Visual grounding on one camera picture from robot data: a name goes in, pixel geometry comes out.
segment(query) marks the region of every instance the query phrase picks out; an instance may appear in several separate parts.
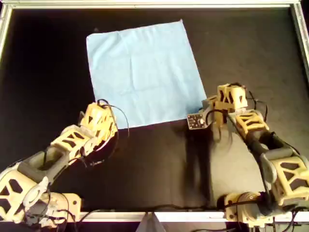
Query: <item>black table surface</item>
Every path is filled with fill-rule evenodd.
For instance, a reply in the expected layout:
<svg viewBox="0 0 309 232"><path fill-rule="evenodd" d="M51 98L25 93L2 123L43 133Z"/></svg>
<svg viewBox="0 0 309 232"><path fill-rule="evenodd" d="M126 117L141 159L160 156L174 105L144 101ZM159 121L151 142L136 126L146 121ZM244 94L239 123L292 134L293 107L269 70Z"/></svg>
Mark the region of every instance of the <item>black table surface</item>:
<svg viewBox="0 0 309 232"><path fill-rule="evenodd" d="M308 89L288 9L14 10L0 66L0 170L45 149L94 101L89 34L180 19L207 96L217 85L245 84L268 103L271 129L308 154ZM83 210L212 201L210 131L190 132L180 120L130 132L127 140L120 131L108 161L93 169L76 162L52 191L77 193ZM99 160L112 146L89 157Z"/></svg>

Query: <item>wire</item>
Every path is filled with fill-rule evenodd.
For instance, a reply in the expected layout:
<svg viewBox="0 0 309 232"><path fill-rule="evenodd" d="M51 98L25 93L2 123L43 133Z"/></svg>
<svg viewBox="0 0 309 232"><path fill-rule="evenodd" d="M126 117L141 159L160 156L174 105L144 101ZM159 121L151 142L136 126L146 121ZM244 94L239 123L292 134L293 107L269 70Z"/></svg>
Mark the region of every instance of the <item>wire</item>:
<svg viewBox="0 0 309 232"><path fill-rule="evenodd" d="M242 204L256 204L260 201L256 200L256 201L244 201L244 202L235 202L235 203L231 203L231 204L227 204L224 206L224 208L229 208L229 207L233 207L233 206L237 206L237 205L242 205Z"/></svg>
<svg viewBox="0 0 309 232"><path fill-rule="evenodd" d="M104 101L105 104L104 104L104 105L101 105L101 104L100 104L100 101ZM98 104L100 107L102 107L103 109L104 109L104 106L108 106L108 107L110 107L110 108L112 108L112 107L113 107L113 108L116 108L116 109L118 109L118 110L124 115L124 117L125 117L125 119L126 119L126 125L127 125L127 137L129 138L129 137L130 137L129 121L128 121L128 119L127 119L127 116L126 116L125 112L124 112L122 109L120 109L118 106L110 105L110 104L108 103L108 101L105 100L105 99L99 99L99 100L97 100L97 104ZM112 117L113 117L113 120L114 120L114 122L115 122L115 125L117 126L117 123L116 123L116 120L115 120L115 116L114 116L114 113L113 113L112 110L111 110L111 113L112 113Z"/></svg>
<svg viewBox="0 0 309 232"><path fill-rule="evenodd" d="M309 208L307 208L307 207L297 207L292 211L292 219L291 219L289 225L282 232L287 232L292 226L294 226L294 220L295 220L297 213L299 211L304 210L304 209L309 209Z"/></svg>
<svg viewBox="0 0 309 232"><path fill-rule="evenodd" d="M250 96L251 96L251 99L253 100L253 102L254 102L254 109L256 110L256 103L257 103L257 100L255 99L255 97L253 96L253 94L252 94L252 92L249 90L248 91L249 92L249 94L250 94Z"/></svg>
<svg viewBox="0 0 309 232"><path fill-rule="evenodd" d="M70 160L69 160L69 162L68 162L68 163L70 163L70 162L71 162L71 161L73 161L73 160L80 160L81 162L83 162L83 164L84 164L85 168L88 168L88 166L87 166L87 164L86 164L86 162L85 162L85 160L84 160L84 157L83 157L83 156L81 156L81 157L75 157L75 158L72 158L72 159L70 159Z"/></svg>
<svg viewBox="0 0 309 232"><path fill-rule="evenodd" d="M158 209L162 209L162 208L174 208L176 210L183 210L183 211L189 211L189 210L197 210L197 209L201 209L201 210L204 210L206 209L206 207L204 205L202 206L193 206L193 207L190 207L190 206L185 206L185 207L181 207L181 206L178 206L178 205L174 205L174 204L161 204L161 205L156 205L156 206L153 206L153 207L148 207L148 208L135 208L135 209L130 209L128 211L130 212L154 212L154 211L157 211ZM81 225L82 225L82 222L92 213L96 213L96 212L110 212L110 210L107 210L107 209L96 209L96 210L93 210L93 211L90 211L88 213L86 213L80 220L79 222L77 223L77 231L79 231Z"/></svg>
<svg viewBox="0 0 309 232"><path fill-rule="evenodd" d="M125 112L124 112L122 109L120 109L119 107L117 107L117 106L110 105L110 104L108 103L108 101L105 100L105 99L99 99L99 100L97 100L97 104L98 104L98 106L100 106L102 109L105 109L105 106L109 107L109 109L110 109L110 111L111 111L111 114L112 114L113 121L114 121L115 126L116 126L116 128L117 128L117 133L116 133L116 135L115 135L115 136L116 136L115 145L114 145L114 147L113 147L111 153L109 154L109 156L108 156L107 158L102 159L102 160L99 160L99 161L96 161L96 162L91 162L91 163L90 163L91 166L95 166L95 165L97 165L97 164L101 164L101 163L103 163L105 160L107 160L108 158L110 158L110 157L115 153L116 148L117 148L117 146L118 146L118 141L119 141L119 129L118 129L118 125L117 125L117 123L116 123L115 115L114 115L114 113L113 113L113 111L112 111L112 107L118 109L118 110L125 116L125 118L126 118L126 124L127 124L127 138L130 137L129 122L128 122L128 119L127 119L127 116L126 116ZM110 136L109 136L109 138L104 142L104 144L103 144L99 149L97 149L97 151L98 151L98 150L101 150L101 149L107 144L107 142L108 142L109 140L110 140Z"/></svg>
<svg viewBox="0 0 309 232"><path fill-rule="evenodd" d="M236 228L231 228L231 229L218 229L218 230L213 230L213 229L197 229L193 230L191 232L228 232L228 231L233 231L236 230Z"/></svg>
<svg viewBox="0 0 309 232"><path fill-rule="evenodd" d="M80 230L80 227L82 225L82 222L85 220L86 217L88 217L90 214L92 213L95 213L95 212L100 212L102 211L101 209L96 209L96 210L93 210L93 211L90 211L88 213L86 213L78 222L78 225L77 225L77 232Z"/></svg>
<svg viewBox="0 0 309 232"><path fill-rule="evenodd" d="M72 220L73 220L73 223L74 223L75 232L77 232L77 226L76 226L76 221L75 221L75 215L70 211L69 200L68 200L68 198L66 197L66 195L64 195L63 193L61 193L61 195L66 199L67 204L68 204L68 209L59 209L59 210L57 210L58 212L66 212L66 213L67 213L67 219L65 220L66 225L65 225L63 231L66 230L66 227L67 227L67 224L68 224L69 215L70 215L71 218L72 218Z"/></svg>
<svg viewBox="0 0 309 232"><path fill-rule="evenodd" d="M210 115L211 113L214 113L214 112L219 112L219 113L223 114L223 116L227 117L227 118L231 121L232 125L233 125L234 128L236 129L238 135L241 137L241 139L243 140L243 142L244 142L245 144L247 144L247 143L246 143L246 139L245 139L245 138L243 137L243 135L241 134L239 128L237 127L237 125L235 124L235 122L233 121L233 119L231 118L231 116L230 116L228 113L226 113L225 111L223 111L223 110L213 109L213 110L208 111L207 114L206 114L206 118L205 118L205 120L206 120L206 125L207 125L207 126L208 126L208 117L209 117L209 115Z"/></svg>
<svg viewBox="0 0 309 232"><path fill-rule="evenodd" d="M254 100L255 102L264 104L264 106L265 106L264 121L266 122L267 121L267 116L268 116L268 106L267 106L267 103L265 101L260 101L258 99L253 99L253 98L247 98L247 100Z"/></svg>

